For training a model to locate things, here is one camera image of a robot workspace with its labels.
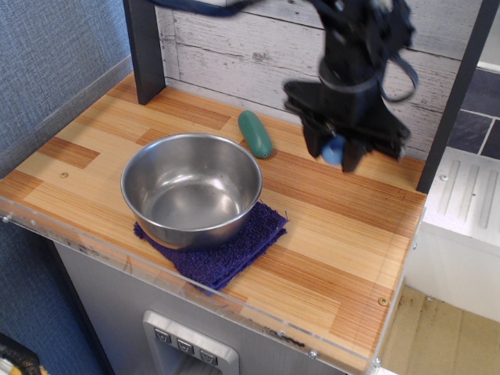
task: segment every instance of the wooden surface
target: wooden surface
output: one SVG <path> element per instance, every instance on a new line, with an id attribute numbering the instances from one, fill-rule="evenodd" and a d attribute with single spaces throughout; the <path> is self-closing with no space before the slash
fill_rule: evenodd
<path id="1" fill-rule="evenodd" d="M 172 269 L 134 236 L 134 218 L 120 192 L 121 172 L 141 147 L 168 134 L 210 132 L 246 147 L 240 112 L 172 88 L 142 106 L 129 76 L 0 181 L 0 195 L 43 214 L 50 220 L 28 219 L 79 241 L 81 248 L 95 252 L 99 243 L 108 243 Z M 372 154 L 356 173 L 343 174 L 309 156 L 300 127 L 261 118 L 275 148 L 272 157 L 259 160 L 261 198 L 288 217 L 288 233 L 223 292 L 373 358 L 389 309 L 378 301 L 393 299 L 426 198 L 415 191 L 423 164 Z M 1 205 L 6 212 L 16 209 Z M 72 235 L 71 228 L 85 235 Z M 108 252 L 103 259 L 117 261 L 115 256 L 122 255 Z M 131 268 L 133 259 L 121 261 Z M 249 307 L 232 307 L 273 327 Z M 307 343 L 311 336 L 295 339 Z M 333 362 L 358 367 L 331 345 L 318 349 Z"/>
<path id="2" fill-rule="evenodd" d="M 426 160 L 482 0 L 407 2 L 416 33 L 403 57 L 420 84 L 410 100 L 389 106 L 412 131 L 408 156 Z M 224 20 L 169 9 L 157 17 L 169 86 L 298 122 L 284 111 L 283 82 L 318 80 L 324 54 L 323 26 L 309 2 L 260 2 Z M 384 87 L 396 96 L 411 83 L 389 66 Z"/>
<path id="3" fill-rule="evenodd" d="M 498 348 L 499 322 L 405 287 L 381 358 L 398 375 L 494 375 Z"/>

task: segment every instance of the dark tile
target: dark tile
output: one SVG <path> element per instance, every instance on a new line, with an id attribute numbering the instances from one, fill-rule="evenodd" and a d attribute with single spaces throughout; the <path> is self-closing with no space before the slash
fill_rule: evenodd
<path id="1" fill-rule="evenodd" d="M 459 111 L 448 146 L 477 154 L 491 125 L 491 118 Z"/>
<path id="2" fill-rule="evenodd" d="M 493 124 L 481 155 L 500 160 L 500 121 Z"/>
<path id="3" fill-rule="evenodd" d="M 476 69 L 462 109 L 500 117 L 500 74 Z"/>

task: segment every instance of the wood panel wall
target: wood panel wall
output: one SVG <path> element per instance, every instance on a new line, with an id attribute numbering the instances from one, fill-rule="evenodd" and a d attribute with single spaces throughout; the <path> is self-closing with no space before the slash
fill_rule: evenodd
<path id="1" fill-rule="evenodd" d="M 402 55 L 416 68 L 420 86 L 409 101 L 390 107 L 412 131 L 406 155 L 426 160 L 482 1 L 408 3 L 417 32 Z M 284 110 L 282 85 L 317 80 L 324 31 L 308 2 L 267 0 L 230 19 L 156 12 L 166 84 L 300 123 Z M 411 84 L 389 66 L 385 87 L 397 94 Z"/>

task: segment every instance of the wood grain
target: wood grain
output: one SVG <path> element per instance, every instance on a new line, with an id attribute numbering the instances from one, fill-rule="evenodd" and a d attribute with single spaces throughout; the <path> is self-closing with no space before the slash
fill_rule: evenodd
<path id="1" fill-rule="evenodd" d="M 172 263 L 134 236 L 120 176 L 143 145 L 168 134 L 209 132 L 247 147 L 238 129 L 242 109 L 172 88 L 146 106 L 134 95 L 130 76 L 0 181 L 0 195 L 41 214 L 23 213 L 50 230 L 48 237 L 76 241 L 81 251 L 158 285 L 200 293 L 186 280 L 173 282 Z M 232 302 L 200 301 L 276 331 L 280 320 L 289 322 L 301 328 L 295 340 L 361 373 L 366 360 L 356 355 L 376 355 L 388 314 L 378 298 L 393 299 L 422 212 L 426 196 L 415 188 L 423 164 L 372 154 L 356 173 L 343 174 L 309 156 L 300 127 L 261 119 L 275 148 L 259 160 L 261 199 L 288 217 L 287 234 L 223 290 Z M 12 207 L 0 200 L 0 209 Z"/>
<path id="2" fill-rule="evenodd" d="M 481 0 L 408 3 L 416 33 L 402 54 L 420 85 L 409 101 L 389 107 L 412 131 L 407 155 L 426 160 Z M 282 86 L 286 80 L 318 80 L 324 30 L 310 3 L 262 2 L 224 20 L 168 9 L 157 9 L 157 15 L 167 85 L 299 122 L 284 109 Z M 397 95 L 411 82 L 389 66 L 384 88 Z"/>

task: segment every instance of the purple towel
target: purple towel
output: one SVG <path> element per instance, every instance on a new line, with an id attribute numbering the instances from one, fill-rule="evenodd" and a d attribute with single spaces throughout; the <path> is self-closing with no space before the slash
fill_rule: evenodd
<path id="1" fill-rule="evenodd" d="M 217 291 L 250 266 L 286 233 L 287 220 L 267 205 L 257 202 L 241 232 L 226 244 L 203 252 L 179 252 L 152 240 L 139 226 L 134 233 L 169 259 L 180 274 Z"/>

